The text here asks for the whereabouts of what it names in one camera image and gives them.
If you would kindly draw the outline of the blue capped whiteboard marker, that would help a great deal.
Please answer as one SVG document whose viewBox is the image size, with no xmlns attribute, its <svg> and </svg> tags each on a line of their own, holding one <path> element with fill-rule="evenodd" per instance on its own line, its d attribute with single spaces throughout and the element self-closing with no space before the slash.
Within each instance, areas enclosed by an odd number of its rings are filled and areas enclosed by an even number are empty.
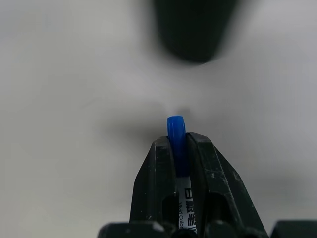
<svg viewBox="0 0 317 238">
<path fill-rule="evenodd" d="M 179 193 L 178 228 L 196 233 L 197 225 L 186 146 L 186 127 L 182 116 L 167 118 L 167 134 L 173 152 L 176 185 Z"/>
</svg>

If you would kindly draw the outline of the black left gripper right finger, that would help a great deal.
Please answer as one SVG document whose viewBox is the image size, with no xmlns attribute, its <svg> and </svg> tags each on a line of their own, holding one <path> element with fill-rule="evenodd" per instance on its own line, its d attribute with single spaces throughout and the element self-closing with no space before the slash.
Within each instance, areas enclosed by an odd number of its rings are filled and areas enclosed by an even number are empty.
<svg viewBox="0 0 317 238">
<path fill-rule="evenodd" d="M 265 236 L 241 177 L 211 140 L 188 133 L 187 150 L 198 235 Z"/>
</svg>

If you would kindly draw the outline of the black round pen holder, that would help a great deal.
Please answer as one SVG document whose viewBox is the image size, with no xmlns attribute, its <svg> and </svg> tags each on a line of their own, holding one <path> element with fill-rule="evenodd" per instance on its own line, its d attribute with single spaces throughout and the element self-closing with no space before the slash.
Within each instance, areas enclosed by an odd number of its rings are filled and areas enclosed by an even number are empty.
<svg viewBox="0 0 317 238">
<path fill-rule="evenodd" d="M 156 32 L 174 56 L 190 63 L 214 58 L 239 0 L 152 0 Z"/>
</svg>

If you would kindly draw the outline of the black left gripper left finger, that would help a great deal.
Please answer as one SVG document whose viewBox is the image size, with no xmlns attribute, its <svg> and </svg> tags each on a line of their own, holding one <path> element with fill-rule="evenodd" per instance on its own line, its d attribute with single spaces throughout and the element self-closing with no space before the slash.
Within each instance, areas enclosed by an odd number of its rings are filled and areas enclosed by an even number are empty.
<svg viewBox="0 0 317 238">
<path fill-rule="evenodd" d="M 177 223 L 179 193 L 171 146 L 166 136 L 155 140 L 134 181 L 130 222 Z"/>
</svg>

